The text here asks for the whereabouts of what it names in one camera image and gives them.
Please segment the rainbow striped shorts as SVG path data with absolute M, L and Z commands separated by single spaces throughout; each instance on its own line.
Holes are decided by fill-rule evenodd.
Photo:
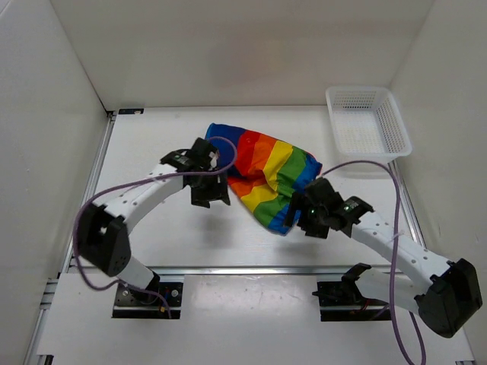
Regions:
M 205 137 L 218 149 L 218 165 L 228 169 L 228 185 L 267 230 L 285 235 L 291 197 L 317 178 L 322 163 L 288 142 L 241 127 L 215 124 Z

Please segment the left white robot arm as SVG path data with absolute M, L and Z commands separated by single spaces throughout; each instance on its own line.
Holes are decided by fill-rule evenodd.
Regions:
M 213 141 L 197 138 L 190 149 L 162 157 L 144 179 L 88 199 L 73 227 L 75 261 L 87 260 L 143 304 L 161 299 L 160 277 L 133 256 L 129 235 L 147 214 L 186 187 L 191 189 L 192 205 L 208 208 L 213 201 L 230 202 L 227 171 L 236 157 L 219 166 L 221 153 Z

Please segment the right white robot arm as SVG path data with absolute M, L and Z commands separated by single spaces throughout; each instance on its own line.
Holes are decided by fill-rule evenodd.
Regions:
M 443 338 L 452 338 L 482 306 L 473 264 L 453 262 L 395 234 L 371 205 L 356 196 L 343 199 L 325 178 L 293 193 L 285 225 L 292 223 L 321 239 L 330 230 L 342 232 L 389 261 L 393 271 L 404 275 L 395 281 L 396 306 L 419 316 Z

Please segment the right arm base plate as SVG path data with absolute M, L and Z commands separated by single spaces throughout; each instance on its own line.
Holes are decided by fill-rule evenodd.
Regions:
M 363 297 L 341 281 L 318 281 L 312 293 L 318 298 L 321 322 L 390 321 L 388 305 Z

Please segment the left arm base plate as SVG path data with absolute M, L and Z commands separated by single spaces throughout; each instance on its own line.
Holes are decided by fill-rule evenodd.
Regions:
M 159 284 L 159 294 L 170 307 L 170 314 L 159 297 L 145 296 L 143 293 L 119 285 L 113 301 L 113 319 L 180 319 L 183 299 L 183 279 L 163 279 Z

